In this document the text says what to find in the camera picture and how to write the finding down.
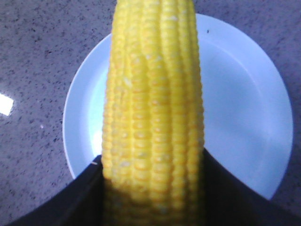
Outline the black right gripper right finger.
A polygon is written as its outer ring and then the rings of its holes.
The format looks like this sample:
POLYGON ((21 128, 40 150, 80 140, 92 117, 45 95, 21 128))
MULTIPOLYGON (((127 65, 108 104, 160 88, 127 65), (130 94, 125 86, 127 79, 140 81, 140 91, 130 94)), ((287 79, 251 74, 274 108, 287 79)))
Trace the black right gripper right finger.
POLYGON ((204 150, 206 225, 299 226, 301 218, 257 194, 204 150))

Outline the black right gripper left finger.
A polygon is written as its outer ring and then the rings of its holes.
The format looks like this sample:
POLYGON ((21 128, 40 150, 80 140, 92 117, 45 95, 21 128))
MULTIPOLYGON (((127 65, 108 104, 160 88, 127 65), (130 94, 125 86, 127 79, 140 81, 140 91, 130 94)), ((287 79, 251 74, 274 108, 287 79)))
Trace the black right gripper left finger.
POLYGON ((11 226, 101 226, 103 166, 97 156, 55 197, 10 223, 11 226))

